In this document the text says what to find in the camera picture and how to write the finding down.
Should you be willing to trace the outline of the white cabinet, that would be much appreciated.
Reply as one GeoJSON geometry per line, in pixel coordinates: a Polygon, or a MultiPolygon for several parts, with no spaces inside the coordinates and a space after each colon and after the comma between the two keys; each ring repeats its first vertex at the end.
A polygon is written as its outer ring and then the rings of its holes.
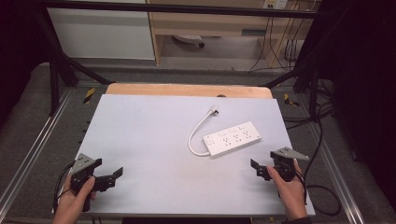
{"type": "Polygon", "coordinates": [[[63,51],[72,58],[155,58],[147,12],[48,9],[63,51]]]}

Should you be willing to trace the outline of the person's left hand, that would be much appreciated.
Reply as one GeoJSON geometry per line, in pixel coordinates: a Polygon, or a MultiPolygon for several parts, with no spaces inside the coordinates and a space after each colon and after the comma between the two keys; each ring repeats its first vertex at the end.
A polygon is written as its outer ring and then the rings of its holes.
{"type": "Polygon", "coordinates": [[[93,200],[96,193],[92,191],[95,177],[91,176],[82,186],[79,193],[70,189],[71,176],[68,175],[64,181],[64,194],[59,199],[57,211],[52,224],[76,224],[82,213],[85,200],[93,200]]]}

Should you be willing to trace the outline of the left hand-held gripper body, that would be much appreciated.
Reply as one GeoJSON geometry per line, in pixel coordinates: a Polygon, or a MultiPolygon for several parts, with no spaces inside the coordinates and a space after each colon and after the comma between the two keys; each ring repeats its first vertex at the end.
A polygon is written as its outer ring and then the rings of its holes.
{"type": "MultiPolygon", "coordinates": [[[[91,177],[94,176],[93,172],[96,167],[102,165],[102,159],[92,159],[89,156],[80,153],[75,160],[75,163],[72,167],[71,171],[71,189],[76,193],[79,193],[82,189],[85,182],[91,177]]],[[[94,182],[94,186],[92,191],[104,191],[106,184],[105,176],[97,176],[94,182]]],[[[88,193],[88,196],[85,199],[82,212],[88,212],[91,209],[91,194],[88,193]]]]}

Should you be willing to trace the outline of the wooden table board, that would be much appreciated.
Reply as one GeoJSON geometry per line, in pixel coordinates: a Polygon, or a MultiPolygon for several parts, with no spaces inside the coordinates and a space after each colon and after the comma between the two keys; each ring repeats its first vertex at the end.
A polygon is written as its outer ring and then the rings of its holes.
{"type": "Polygon", "coordinates": [[[264,87],[152,83],[113,83],[108,86],[106,94],[204,97],[223,95],[228,98],[273,98],[271,91],[264,87]]]}

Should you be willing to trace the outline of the person's right hand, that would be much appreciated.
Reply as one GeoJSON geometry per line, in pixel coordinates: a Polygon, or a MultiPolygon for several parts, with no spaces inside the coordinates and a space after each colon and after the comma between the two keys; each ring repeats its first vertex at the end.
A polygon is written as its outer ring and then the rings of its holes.
{"type": "Polygon", "coordinates": [[[308,217],[305,208],[304,186],[301,181],[295,177],[290,182],[286,182],[271,165],[267,166],[267,171],[277,187],[287,220],[294,221],[308,217]]]}

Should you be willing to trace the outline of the black curtain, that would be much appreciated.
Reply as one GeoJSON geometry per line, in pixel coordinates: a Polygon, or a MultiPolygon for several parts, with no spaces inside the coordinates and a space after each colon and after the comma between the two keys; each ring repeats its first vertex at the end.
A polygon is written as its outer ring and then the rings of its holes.
{"type": "Polygon", "coordinates": [[[321,0],[300,56],[318,61],[352,146],[396,210],[396,0],[321,0]]]}
{"type": "Polygon", "coordinates": [[[50,60],[28,0],[0,0],[0,127],[21,99],[31,72],[50,60]]]}

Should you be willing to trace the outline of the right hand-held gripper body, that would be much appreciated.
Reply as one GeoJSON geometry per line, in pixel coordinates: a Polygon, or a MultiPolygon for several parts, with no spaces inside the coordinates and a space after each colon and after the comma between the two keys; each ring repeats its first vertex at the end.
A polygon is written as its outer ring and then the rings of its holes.
{"type": "Polygon", "coordinates": [[[274,160],[274,168],[286,182],[290,182],[296,176],[294,160],[309,160],[308,156],[289,147],[271,151],[270,157],[274,160]]]}

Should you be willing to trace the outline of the white power strip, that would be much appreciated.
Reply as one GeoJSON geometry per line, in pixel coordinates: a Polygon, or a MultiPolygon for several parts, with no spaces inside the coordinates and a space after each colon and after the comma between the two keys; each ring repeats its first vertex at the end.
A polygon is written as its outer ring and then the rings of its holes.
{"type": "Polygon", "coordinates": [[[251,121],[203,137],[203,141],[211,157],[229,153],[241,147],[260,142],[261,140],[261,134],[251,121]]]}

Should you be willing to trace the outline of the wooden desk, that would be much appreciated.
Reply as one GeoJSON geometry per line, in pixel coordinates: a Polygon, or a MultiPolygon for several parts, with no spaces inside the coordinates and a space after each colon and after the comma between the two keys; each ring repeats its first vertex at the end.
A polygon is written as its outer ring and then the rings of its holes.
{"type": "MultiPolygon", "coordinates": [[[[149,4],[263,8],[264,0],[146,0],[149,4]]],[[[316,0],[288,0],[284,9],[307,11],[316,0]]],[[[281,50],[289,40],[304,40],[311,19],[245,17],[179,13],[148,14],[152,35],[257,37],[267,65],[280,65],[281,50]]]]}

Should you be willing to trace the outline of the black metal frame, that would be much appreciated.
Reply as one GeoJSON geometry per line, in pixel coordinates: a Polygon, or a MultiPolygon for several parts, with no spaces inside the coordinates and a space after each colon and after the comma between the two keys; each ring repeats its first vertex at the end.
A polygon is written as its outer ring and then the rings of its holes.
{"type": "Polygon", "coordinates": [[[76,68],[88,77],[101,84],[112,84],[112,80],[105,79],[95,74],[82,64],[71,59],[64,53],[58,41],[56,32],[52,30],[44,19],[42,12],[47,8],[66,9],[88,9],[107,11],[132,11],[132,12],[154,12],[154,13],[183,13],[202,15],[227,15],[245,17],[270,17],[270,18],[294,18],[294,19],[316,19],[331,16],[330,12],[319,11],[297,11],[286,9],[258,9],[246,7],[212,7],[212,6],[187,6],[169,4],[139,4],[139,3],[117,3],[117,2],[97,2],[97,1],[71,1],[71,0],[33,0],[28,1],[27,6],[43,32],[49,44],[48,53],[50,56],[50,85],[51,85],[51,111],[53,114],[59,106],[58,76],[64,80],[67,86],[77,86],[78,79],[72,70],[76,68]]]}

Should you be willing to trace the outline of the aluminium rail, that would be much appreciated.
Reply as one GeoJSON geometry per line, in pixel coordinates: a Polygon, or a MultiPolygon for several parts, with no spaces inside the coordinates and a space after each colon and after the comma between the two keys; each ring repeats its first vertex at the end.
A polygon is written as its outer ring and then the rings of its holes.
{"type": "Polygon", "coordinates": [[[45,125],[43,126],[38,137],[35,139],[34,143],[30,147],[19,169],[11,179],[3,195],[0,197],[0,220],[5,218],[8,210],[14,203],[23,183],[25,182],[27,176],[30,174],[43,147],[46,145],[53,129],[55,128],[61,115],[63,114],[64,109],[66,108],[73,91],[74,89],[70,88],[64,91],[60,100],[59,107],[55,110],[54,114],[52,116],[49,116],[49,118],[46,120],[45,125]]]}
{"type": "Polygon", "coordinates": [[[318,141],[318,153],[320,154],[328,171],[330,180],[332,181],[333,187],[338,195],[341,205],[343,206],[349,223],[364,224],[364,218],[361,214],[361,210],[353,198],[341,169],[338,167],[334,157],[332,156],[330,148],[324,140],[324,137],[321,136],[323,131],[320,129],[320,126],[317,123],[311,123],[310,129],[318,141]]]}

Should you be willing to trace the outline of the white wall socket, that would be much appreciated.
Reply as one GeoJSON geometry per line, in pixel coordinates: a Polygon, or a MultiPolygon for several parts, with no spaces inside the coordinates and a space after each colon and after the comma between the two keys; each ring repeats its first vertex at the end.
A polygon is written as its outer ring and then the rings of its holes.
{"type": "Polygon", "coordinates": [[[264,0],[263,8],[268,9],[284,9],[288,3],[288,0],[264,0]]]}

